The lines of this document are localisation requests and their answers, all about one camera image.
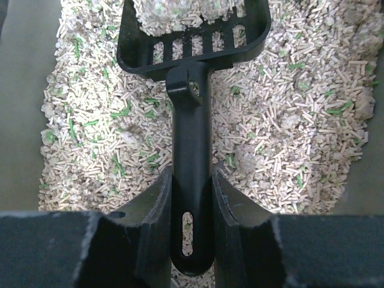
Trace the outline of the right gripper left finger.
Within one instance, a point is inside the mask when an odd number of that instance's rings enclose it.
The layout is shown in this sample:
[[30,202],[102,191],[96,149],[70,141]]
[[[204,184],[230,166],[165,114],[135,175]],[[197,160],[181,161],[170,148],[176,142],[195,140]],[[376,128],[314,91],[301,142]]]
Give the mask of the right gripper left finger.
[[2,287],[169,287],[172,172],[117,211],[1,213]]

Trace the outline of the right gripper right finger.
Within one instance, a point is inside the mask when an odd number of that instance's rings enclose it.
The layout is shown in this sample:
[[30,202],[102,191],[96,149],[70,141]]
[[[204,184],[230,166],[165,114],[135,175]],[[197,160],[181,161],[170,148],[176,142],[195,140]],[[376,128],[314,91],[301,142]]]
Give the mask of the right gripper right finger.
[[382,287],[381,215],[273,214],[212,175],[217,287]]

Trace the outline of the black litter scoop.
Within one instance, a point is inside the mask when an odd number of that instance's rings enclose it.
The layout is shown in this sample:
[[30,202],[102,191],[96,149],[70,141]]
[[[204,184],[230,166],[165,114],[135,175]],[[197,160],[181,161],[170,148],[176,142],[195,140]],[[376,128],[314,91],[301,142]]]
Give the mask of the black litter scoop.
[[255,59],[271,28],[267,1],[245,1],[245,14],[154,37],[125,1],[117,60],[126,72],[166,84],[173,104],[171,260],[188,276],[214,261],[211,74]]

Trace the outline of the brown litter box tray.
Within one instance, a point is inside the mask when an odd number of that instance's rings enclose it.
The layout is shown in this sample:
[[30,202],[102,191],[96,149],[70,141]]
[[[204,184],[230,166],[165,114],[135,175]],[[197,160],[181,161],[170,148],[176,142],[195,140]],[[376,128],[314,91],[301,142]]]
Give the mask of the brown litter box tray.
[[[59,1],[1,5],[1,209],[38,208],[41,112],[46,78],[55,67]],[[363,156],[352,165],[336,214],[383,213],[383,85],[374,90],[374,117]]]

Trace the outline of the cat litter pellets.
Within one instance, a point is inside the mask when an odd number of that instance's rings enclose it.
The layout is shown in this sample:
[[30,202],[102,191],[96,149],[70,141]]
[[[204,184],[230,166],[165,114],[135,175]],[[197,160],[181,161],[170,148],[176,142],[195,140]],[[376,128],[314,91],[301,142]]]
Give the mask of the cat litter pellets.
[[[116,63],[121,1],[62,1],[41,111],[42,211],[110,212],[171,162],[163,83]],[[272,1],[257,60],[213,75],[213,161],[274,213],[328,214],[369,141],[377,1]]]

